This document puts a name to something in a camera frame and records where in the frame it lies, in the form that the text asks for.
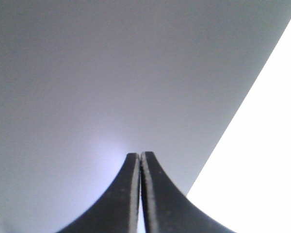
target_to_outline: gray surface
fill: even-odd
[[[186,193],[290,17],[291,0],[0,0],[0,219],[62,228],[130,151]]]

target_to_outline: bright light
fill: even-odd
[[[291,21],[188,198],[237,233],[291,233]]]

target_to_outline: black metal prong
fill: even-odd
[[[141,154],[141,184],[147,233],[233,233],[187,200],[153,152]]]
[[[139,155],[128,154],[104,194],[84,214],[58,233],[136,233],[139,169]]]

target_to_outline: curved black edge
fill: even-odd
[[[141,192],[147,233],[234,233],[187,200],[149,151],[141,154]]]
[[[140,159],[129,153],[104,194],[58,233],[136,233]]]

